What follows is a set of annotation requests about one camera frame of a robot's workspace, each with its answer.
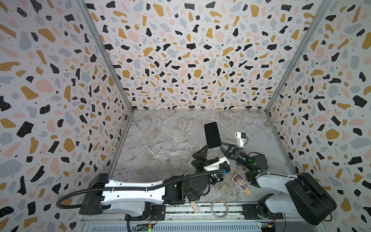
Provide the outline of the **phone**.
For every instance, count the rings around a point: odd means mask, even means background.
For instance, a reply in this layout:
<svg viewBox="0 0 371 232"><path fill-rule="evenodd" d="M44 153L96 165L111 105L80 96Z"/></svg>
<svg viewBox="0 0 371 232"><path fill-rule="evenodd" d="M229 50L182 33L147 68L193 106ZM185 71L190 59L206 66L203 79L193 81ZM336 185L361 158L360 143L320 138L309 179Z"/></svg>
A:
<svg viewBox="0 0 371 232"><path fill-rule="evenodd" d="M204 125L206 143L209 149L217 149L222 146L217 122L210 122Z"/></svg>

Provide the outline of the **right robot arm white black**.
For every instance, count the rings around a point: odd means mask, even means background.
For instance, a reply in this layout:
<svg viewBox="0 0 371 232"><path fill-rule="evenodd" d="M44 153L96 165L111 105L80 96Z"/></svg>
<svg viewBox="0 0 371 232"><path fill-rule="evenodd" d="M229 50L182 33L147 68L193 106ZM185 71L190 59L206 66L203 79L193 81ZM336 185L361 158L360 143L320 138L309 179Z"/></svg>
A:
<svg viewBox="0 0 371 232"><path fill-rule="evenodd" d="M269 193L258 200L255 212L260 218L269 219L274 214L297 215L312 225L332 220L337 204L311 174L270 173L262 153L247 154L243 148L229 143L222 143L220 149L226 158L236 161L245 170L247 185L282 193L280 196Z"/></svg>

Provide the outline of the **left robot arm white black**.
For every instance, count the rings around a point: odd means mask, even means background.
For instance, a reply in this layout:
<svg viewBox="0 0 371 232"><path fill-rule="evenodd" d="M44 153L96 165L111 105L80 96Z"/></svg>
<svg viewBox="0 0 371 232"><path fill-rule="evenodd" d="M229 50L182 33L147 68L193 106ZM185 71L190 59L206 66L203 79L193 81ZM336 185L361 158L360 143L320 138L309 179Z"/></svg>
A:
<svg viewBox="0 0 371 232"><path fill-rule="evenodd" d="M127 214L145 220L153 205L183 205L206 196L211 185L223 181L229 172L226 158L207 159L208 147L193 154L192 175L173 176L150 183L127 183L109 179L108 174L97 175L88 186L79 210L81 215L99 215L105 210Z"/></svg>

